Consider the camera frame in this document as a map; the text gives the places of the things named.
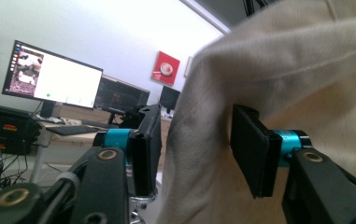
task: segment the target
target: black equipment box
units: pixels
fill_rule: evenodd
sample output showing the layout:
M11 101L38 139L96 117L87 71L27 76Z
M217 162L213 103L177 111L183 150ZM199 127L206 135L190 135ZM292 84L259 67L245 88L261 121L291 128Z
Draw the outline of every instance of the black equipment box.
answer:
M29 112L0 106L0 149L3 153L29 153L40 129Z

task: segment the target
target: white cloth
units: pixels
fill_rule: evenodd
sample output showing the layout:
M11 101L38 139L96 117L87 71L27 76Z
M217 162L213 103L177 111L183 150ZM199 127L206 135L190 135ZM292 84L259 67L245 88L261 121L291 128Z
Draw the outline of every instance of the white cloth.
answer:
M288 169L274 197L252 198L229 146L233 104L259 110L270 130L305 131L356 176L356 0L280 1L195 55L167 138L158 224L285 223Z

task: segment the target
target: monitor screen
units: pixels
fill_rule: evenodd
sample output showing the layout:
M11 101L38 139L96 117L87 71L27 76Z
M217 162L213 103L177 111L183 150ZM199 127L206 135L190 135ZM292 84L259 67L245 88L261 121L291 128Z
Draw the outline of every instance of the monitor screen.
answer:
M16 40L2 93L93 108L103 69Z
M166 108L166 112L169 114L171 110L175 110L175 105L179 96L180 91L164 86L159 103L161 106Z
M147 105L149 95L150 91L102 75L94 107L123 114Z

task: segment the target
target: wall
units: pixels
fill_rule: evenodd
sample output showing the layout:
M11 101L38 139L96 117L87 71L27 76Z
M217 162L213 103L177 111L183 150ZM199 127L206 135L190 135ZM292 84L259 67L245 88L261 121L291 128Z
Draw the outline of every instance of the wall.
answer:
M148 104L156 104L163 84L150 74L158 51L180 60L173 88L181 91L189 56L220 37L179 0L0 0L0 105L34 111L39 103L1 94L15 39L101 67L149 90Z

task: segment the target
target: monitor stand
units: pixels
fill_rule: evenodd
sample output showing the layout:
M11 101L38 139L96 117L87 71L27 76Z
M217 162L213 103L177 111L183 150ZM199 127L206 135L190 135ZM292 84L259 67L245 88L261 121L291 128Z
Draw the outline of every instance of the monitor stand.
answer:
M45 119L52 117L52 111L54 107L55 107L54 101L44 100L40 111L40 117Z
M164 117L169 118L169 119L172 118L172 116L171 116L171 109L168 109L168 108L166 109L165 114L164 114Z
M114 118L116 117L116 114L117 115L125 115L125 112L122 111L122 110L119 110L119 109L114 109L114 108L111 108L109 107L108 109L106 109L107 112L110 113L110 117L108 118L108 124L116 124L114 123Z

